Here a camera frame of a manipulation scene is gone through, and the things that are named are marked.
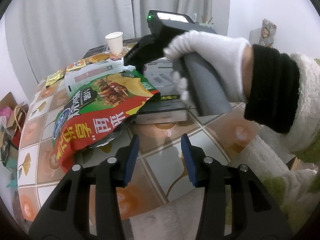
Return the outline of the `right forearm fleece sleeve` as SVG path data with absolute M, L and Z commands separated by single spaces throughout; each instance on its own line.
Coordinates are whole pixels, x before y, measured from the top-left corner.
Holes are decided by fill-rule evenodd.
M 319 203 L 319 172 L 291 171 L 280 155 L 319 164 L 319 61 L 259 45 L 253 55 L 245 118 L 262 129 L 230 166 L 248 165 L 298 232 Z

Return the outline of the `white gloved right hand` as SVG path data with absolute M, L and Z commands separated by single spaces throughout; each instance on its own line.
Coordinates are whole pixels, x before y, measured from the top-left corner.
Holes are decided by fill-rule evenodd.
M 164 56 L 172 62 L 190 53 L 199 54 L 220 75 L 223 91 L 230 104 L 248 102 L 254 55 L 246 39 L 191 30 L 176 36 L 164 49 Z M 174 71 L 172 79 L 182 101 L 195 107 L 186 77 Z

